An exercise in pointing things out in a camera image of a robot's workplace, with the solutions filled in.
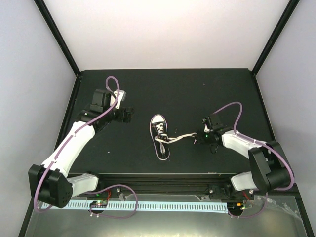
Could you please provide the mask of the white shoelace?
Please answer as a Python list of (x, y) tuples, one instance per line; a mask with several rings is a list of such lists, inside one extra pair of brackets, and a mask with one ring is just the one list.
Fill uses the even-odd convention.
[(161, 154), (165, 155), (166, 154), (166, 144), (174, 143), (176, 141), (179, 141), (183, 138), (186, 137), (196, 137), (197, 133), (189, 133), (189, 134), (184, 134), (180, 135), (178, 137), (168, 137), (167, 135), (167, 126), (165, 123), (155, 123), (151, 126), (151, 128), (154, 129), (154, 134), (153, 139), (154, 141), (158, 142), (158, 148)]

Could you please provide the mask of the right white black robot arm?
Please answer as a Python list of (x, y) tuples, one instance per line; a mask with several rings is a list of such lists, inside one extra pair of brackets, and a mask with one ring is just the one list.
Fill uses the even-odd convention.
[(237, 198), (244, 190), (267, 193), (289, 190), (294, 185), (292, 168), (276, 141), (259, 141), (231, 128), (202, 130), (195, 139), (203, 145), (233, 150), (249, 160), (250, 171), (232, 176), (231, 182), (224, 187), (225, 195), (230, 199)]

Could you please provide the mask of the black white sneaker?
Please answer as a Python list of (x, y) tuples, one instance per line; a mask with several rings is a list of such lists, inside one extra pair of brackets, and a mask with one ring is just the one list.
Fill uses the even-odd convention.
[(152, 117), (149, 125), (149, 132), (157, 158), (162, 161), (169, 159), (170, 150), (166, 143), (168, 139), (167, 122), (162, 115), (156, 114)]

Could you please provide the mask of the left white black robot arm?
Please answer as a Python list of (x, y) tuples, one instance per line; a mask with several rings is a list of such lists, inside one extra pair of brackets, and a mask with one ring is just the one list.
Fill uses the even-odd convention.
[(40, 201), (63, 208), (75, 196), (90, 192), (95, 197), (101, 197), (105, 193), (106, 185), (96, 174), (68, 175), (75, 160), (96, 133), (113, 121), (131, 121), (133, 109), (120, 105), (125, 98), (123, 90), (95, 90), (91, 104), (78, 114), (70, 132), (56, 150), (41, 165), (31, 166), (28, 176), (34, 207)]

